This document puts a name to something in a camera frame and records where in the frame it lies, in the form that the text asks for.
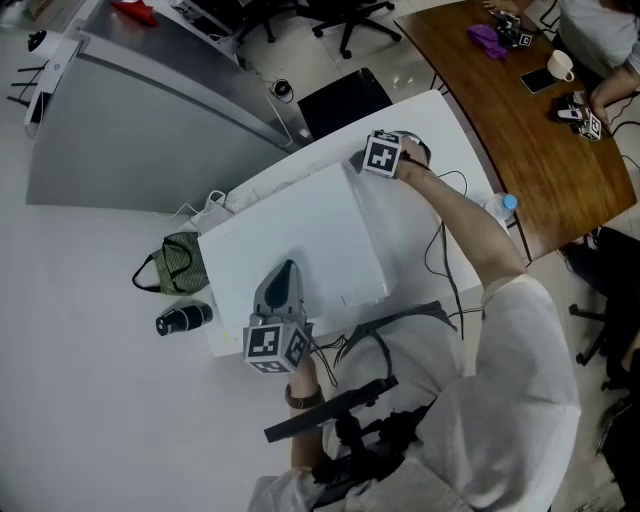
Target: red object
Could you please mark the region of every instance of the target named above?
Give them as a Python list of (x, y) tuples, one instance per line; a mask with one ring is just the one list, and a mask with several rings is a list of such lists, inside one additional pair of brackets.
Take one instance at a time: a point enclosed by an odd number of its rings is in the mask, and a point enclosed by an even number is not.
[(158, 22), (153, 17), (153, 7), (149, 7), (142, 0), (137, 2), (111, 2), (116, 9), (127, 13), (129, 16), (141, 21), (150, 27), (157, 27)]

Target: blue bottle cap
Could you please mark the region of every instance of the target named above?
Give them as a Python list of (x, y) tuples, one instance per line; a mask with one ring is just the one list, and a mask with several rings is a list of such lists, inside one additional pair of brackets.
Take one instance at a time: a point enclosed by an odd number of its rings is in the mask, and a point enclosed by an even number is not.
[(502, 199), (502, 204), (504, 205), (505, 208), (509, 210), (515, 210), (516, 207), (518, 206), (518, 198), (513, 194), (507, 194)]

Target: water bottle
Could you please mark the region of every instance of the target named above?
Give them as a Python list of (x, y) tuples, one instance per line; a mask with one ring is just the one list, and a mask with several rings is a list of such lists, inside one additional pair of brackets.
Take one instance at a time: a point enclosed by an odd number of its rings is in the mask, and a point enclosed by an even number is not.
[(498, 222), (511, 218), (516, 206), (518, 206), (518, 199), (513, 194), (494, 194), (484, 203), (484, 209)]

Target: wristwatch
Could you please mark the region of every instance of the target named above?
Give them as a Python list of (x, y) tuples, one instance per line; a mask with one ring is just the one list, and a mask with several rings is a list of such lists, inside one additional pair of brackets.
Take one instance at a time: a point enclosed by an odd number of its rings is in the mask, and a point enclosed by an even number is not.
[(318, 391), (316, 391), (311, 396), (307, 396), (304, 398), (294, 398), (291, 396), (291, 385), (287, 384), (287, 389), (284, 393), (284, 399), (292, 409), (311, 409), (311, 407), (315, 407), (316, 405), (320, 405), (322, 402), (324, 402), (324, 397), (322, 396), (322, 388), (320, 386), (318, 386)]

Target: white shirt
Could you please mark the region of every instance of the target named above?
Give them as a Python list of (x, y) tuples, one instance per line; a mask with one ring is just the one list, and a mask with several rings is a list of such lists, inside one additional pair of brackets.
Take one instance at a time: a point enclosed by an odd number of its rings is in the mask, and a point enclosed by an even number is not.
[[(418, 442), (409, 446), (404, 463), (381, 482), (352, 489), (337, 510), (549, 508), (569, 464), (580, 416), (562, 327), (547, 291), (526, 275), (494, 283), (483, 306), (472, 376), (464, 375), (464, 342), (436, 318), (405, 317), (378, 330), (399, 385), (355, 413), (361, 425), (438, 399), (418, 425)], [(336, 376), (336, 394), (386, 377), (379, 345), (361, 340)], [(342, 455), (333, 426), (324, 429), (324, 447), (331, 457)], [(308, 471), (294, 469), (260, 479), (249, 511), (308, 511), (321, 493)]]
[(600, 0), (560, 0), (560, 37), (569, 51), (603, 78), (629, 63), (640, 75), (640, 21)]

